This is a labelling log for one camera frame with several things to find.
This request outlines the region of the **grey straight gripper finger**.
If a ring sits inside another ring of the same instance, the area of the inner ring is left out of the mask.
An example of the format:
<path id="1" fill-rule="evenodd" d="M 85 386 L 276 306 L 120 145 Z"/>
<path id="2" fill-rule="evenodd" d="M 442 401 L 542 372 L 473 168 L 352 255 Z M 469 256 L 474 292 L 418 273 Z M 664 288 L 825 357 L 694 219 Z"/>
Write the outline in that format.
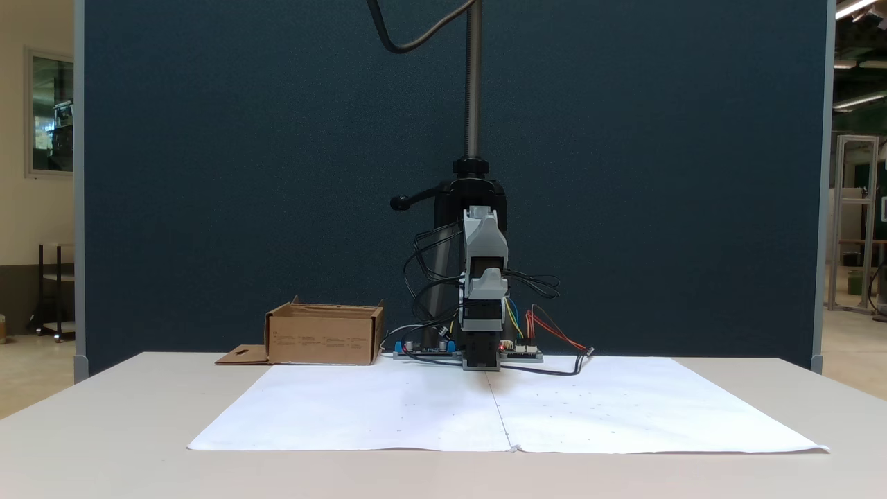
<path id="1" fill-rule="evenodd" d="M 498 301 L 507 293 L 507 280 L 501 268 L 486 268 L 480 277 L 466 277 L 466 299 L 472 301 Z"/>

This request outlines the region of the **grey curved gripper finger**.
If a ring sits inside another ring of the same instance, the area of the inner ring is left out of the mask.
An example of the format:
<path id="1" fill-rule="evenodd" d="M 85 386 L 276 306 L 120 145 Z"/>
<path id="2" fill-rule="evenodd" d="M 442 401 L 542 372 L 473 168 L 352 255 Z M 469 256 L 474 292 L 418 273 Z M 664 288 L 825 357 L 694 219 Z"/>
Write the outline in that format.
<path id="1" fill-rule="evenodd" d="M 506 236 L 500 230 L 498 213 L 491 207 L 469 207 L 463 211 L 464 254 L 469 258 L 508 258 Z"/>

